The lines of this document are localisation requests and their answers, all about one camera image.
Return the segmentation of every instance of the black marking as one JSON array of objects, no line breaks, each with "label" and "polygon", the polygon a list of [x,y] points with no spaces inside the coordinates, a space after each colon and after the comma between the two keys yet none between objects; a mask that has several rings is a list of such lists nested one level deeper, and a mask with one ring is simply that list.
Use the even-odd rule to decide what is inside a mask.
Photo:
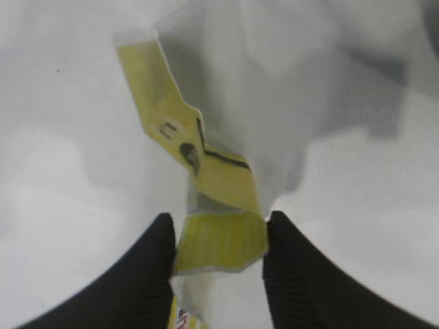
[{"label": "black marking", "polygon": [[243,162],[243,161],[230,159],[230,158],[227,158],[226,156],[222,156],[221,154],[219,154],[217,152],[212,152],[212,151],[207,151],[207,150],[204,150],[204,154],[206,156],[212,156],[214,158],[217,158],[218,160],[230,163],[231,165],[235,165],[237,167],[241,167],[241,168],[245,168],[245,169],[250,170],[250,167],[248,166],[248,164]]},{"label": "black marking", "polygon": [[173,131],[177,132],[177,128],[175,128],[172,124],[170,124],[169,122],[165,123],[166,126],[168,126],[169,128],[171,128]]},{"label": "black marking", "polygon": [[200,135],[201,145],[203,145],[203,149],[206,149],[206,147],[205,147],[206,144],[204,141],[203,129],[201,128],[200,118],[197,118],[197,127],[198,127],[198,134]]},{"label": "black marking", "polygon": [[158,131],[161,132],[164,137],[166,137],[167,139],[171,140],[171,136],[166,134],[165,131],[162,128],[160,128]]}]

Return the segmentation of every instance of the white surface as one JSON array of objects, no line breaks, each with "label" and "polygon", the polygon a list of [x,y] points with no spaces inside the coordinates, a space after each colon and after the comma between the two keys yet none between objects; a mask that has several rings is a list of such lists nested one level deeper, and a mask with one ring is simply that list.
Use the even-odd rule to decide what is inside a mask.
[{"label": "white surface", "polygon": [[[185,2],[0,0],[0,327],[91,282],[157,213],[180,231],[185,171],[143,135],[111,37]],[[266,210],[439,324],[439,66],[416,2],[322,3],[189,11],[176,33],[203,68],[206,130],[250,159]],[[402,62],[409,88],[349,49]],[[218,328],[237,309],[267,328],[260,265],[218,281]]]}]

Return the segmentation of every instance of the yellow tape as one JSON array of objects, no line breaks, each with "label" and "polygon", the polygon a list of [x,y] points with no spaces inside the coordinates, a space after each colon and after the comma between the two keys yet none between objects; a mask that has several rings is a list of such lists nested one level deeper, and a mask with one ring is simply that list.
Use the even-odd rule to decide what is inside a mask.
[{"label": "yellow tape", "polygon": [[[119,47],[117,52],[146,134],[188,169],[199,193],[233,210],[186,219],[174,275],[241,271],[268,248],[246,159],[205,141],[202,115],[184,102],[157,40]],[[177,321],[178,317],[169,322],[177,326]]]}]

